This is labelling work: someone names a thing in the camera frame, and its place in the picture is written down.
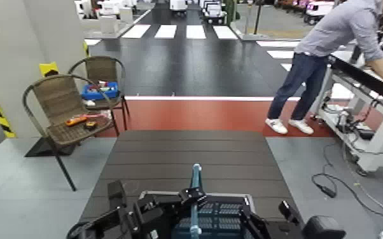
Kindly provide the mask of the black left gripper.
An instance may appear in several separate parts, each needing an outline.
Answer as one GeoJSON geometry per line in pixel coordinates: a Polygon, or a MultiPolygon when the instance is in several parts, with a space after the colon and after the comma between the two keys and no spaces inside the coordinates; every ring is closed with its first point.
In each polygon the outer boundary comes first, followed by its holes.
{"type": "Polygon", "coordinates": [[[134,203],[130,230],[132,235],[172,235],[182,217],[195,203],[200,210],[207,195],[200,187],[186,188],[176,195],[146,195],[134,203]]]}

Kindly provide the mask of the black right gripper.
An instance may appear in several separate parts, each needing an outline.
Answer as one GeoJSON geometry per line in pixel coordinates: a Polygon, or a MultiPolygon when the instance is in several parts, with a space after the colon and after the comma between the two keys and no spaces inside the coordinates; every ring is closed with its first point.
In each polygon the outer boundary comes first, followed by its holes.
{"type": "Polygon", "coordinates": [[[248,208],[239,211],[241,224],[253,238],[259,239],[303,239],[299,226],[286,222],[267,222],[248,208]]]}

